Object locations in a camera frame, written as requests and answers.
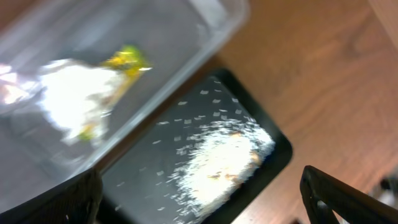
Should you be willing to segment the yellow green snack wrapper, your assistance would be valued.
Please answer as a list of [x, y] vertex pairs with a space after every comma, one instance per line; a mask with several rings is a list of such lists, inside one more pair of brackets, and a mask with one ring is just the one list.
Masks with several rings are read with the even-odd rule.
[[122, 46], [110, 58], [101, 62], [100, 66], [116, 72], [121, 82], [110, 96], [100, 100], [99, 114], [84, 124], [78, 135], [78, 139], [93, 143], [102, 141], [108, 132], [109, 117], [118, 101], [146, 71], [152, 69], [142, 52], [133, 45]]

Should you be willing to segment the white tissue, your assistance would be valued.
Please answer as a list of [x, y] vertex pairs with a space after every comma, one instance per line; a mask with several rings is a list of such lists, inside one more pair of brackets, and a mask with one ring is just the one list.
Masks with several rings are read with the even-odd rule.
[[126, 81], [122, 72], [74, 59], [54, 60], [32, 77], [1, 65], [1, 114], [32, 104], [72, 145], [99, 146], [108, 131], [108, 115]]

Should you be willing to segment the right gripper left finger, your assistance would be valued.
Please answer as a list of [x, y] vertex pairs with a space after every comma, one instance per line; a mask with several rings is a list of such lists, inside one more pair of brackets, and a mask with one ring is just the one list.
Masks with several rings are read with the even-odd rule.
[[94, 223], [103, 198], [100, 173], [90, 168], [1, 213], [1, 224]]

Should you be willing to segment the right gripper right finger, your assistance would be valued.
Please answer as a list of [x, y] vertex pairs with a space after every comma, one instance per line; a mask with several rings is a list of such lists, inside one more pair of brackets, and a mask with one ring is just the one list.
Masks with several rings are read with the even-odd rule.
[[397, 223], [397, 210], [313, 167], [305, 166], [300, 192], [310, 223]]

